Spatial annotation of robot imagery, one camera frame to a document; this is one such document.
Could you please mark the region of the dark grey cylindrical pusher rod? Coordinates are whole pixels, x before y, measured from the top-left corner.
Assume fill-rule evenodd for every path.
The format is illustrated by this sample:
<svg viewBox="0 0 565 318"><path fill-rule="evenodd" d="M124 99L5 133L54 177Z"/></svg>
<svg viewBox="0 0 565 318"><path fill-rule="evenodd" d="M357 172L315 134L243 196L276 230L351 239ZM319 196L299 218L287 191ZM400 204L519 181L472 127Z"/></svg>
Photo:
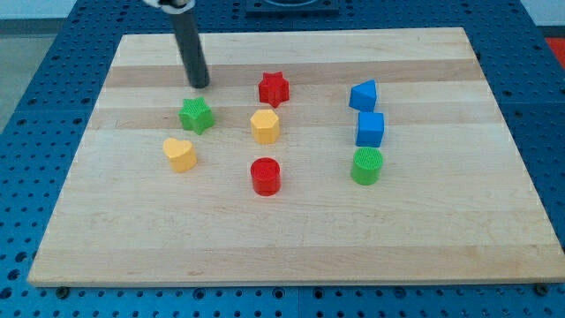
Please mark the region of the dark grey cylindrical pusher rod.
<svg viewBox="0 0 565 318"><path fill-rule="evenodd" d="M207 63L192 10L169 16L177 47L191 87L205 88L210 82Z"/></svg>

